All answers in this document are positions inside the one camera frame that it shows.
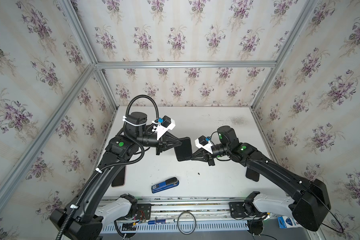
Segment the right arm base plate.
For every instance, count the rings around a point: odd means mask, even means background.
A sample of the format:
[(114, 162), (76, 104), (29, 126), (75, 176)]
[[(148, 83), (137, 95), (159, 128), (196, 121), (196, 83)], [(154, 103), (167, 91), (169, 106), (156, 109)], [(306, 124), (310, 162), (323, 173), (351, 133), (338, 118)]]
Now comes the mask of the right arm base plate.
[(230, 215), (234, 219), (244, 219), (253, 213), (252, 207), (246, 202), (229, 202)]

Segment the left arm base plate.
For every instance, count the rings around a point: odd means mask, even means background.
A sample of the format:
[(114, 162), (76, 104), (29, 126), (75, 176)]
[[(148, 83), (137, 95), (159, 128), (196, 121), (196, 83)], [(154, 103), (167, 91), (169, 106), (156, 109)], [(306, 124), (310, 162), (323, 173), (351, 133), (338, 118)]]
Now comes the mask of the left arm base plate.
[(119, 220), (125, 220), (125, 221), (149, 220), (151, 218), (151, 212), (152, 212), (151, 204), (132, 205), (129, 213), (125, 217), (119, 218)]

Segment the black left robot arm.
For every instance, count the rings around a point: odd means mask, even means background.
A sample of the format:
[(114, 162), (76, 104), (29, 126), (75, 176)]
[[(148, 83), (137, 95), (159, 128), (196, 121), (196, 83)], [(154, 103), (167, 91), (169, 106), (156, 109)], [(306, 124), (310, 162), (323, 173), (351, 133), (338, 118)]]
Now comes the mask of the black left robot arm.
[[(133, 103), (139, 99), (149, 100), (155, 108), (156, 117), (150, 125), (147, 125), (146, 114), (130, 112)], [(109, 141), (100, 163), (79, 193), (64, 208), (55, 209), (51, 214), (50, 221), (59, 231), (58, 240), (63, 236), (71, 240), (95, 240), (105, 224), (105, 217), (96, 210), (118, 173), (125, 166), (142, 160), (146, 147), (155, 148), (159, 155), (182, 146), (182, 141), (170, 133), (175, 122), (168, 116), (161, 118), (155, 100), (148, 95), (138, 95), (130, 101), (123, 122), (123, 127)]]

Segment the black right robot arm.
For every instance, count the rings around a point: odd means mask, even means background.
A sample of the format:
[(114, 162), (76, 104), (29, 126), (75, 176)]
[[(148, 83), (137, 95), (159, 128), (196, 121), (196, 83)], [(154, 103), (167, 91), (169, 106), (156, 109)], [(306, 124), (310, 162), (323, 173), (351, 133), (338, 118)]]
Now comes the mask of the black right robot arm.
[(324, 182), (297, 175), (266, 157), (253, 145), (241, 143), (230, 126), (219, 127), (217, 133), (220, 140), (217, 145), (211, 137), (200, 136), (195, 140), (198, 150), (193, 153), (192, 160), (210, 162), (219, 156), (227, 156), (247, 169), (248, 179), (257, 182), (263, 176), (286, 193), (285, 199), (256, 194), (253, 205), (259, 212), (291, 217), (309, 231), (319, 230), (331, 210)]

